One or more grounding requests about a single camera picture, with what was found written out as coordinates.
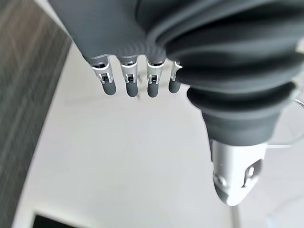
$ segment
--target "white floor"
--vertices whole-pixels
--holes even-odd
[[[106,96],[72,45],[20,198],[13,228],[35,214],[86,228],[231,227],[217,197],[205,125],[186,98],[168,91],[129,98],[111,59],[117,93]]]

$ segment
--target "dark floor mat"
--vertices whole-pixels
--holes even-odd
[[[2,3],[0,227],[10,228],[71,40],[32,0]]]
[[[76,228],[61,222],[48,219],[46,217],[36,215],[33,228]]]

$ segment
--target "robotic hand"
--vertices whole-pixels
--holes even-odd
[[[120,60],[131,97],[138,55],[147,57],[150,97],[165,59],[174,61],[169,90],[190,85],[209,135],[215,190],[224,203],[239,204],[258,180],[280,112],[295,98],[304,1],[49,2],[108,95],[116,91],[108,55]]]

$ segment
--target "gray fingertip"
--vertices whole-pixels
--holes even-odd
[[[127,94],[130,97],[137,96],[138,88],[137,88],[137,83],[136,82],[135,83],[134,82],[126,83],[125,86],[126,86],[126,89],[127,89]]]
[[[104,92],[108,95],[114,95],[115,92],[116,92],[116,85],[115,85],[115,82],[113,80],[113,82],[111,83],[105,83],[105,84],[102,84],[103,85],[103,88],[104,88]]]
[[[156,97],[158,94],[158,84],[148,84],[148,95],[149,97]]]
[[[172,79],[170,78],[170,81],[169,81],[169,91],[171,93],[177,93],[180,89],[180,86],[181,86],[181,83],[178,82],[178,81],[172,81]]]

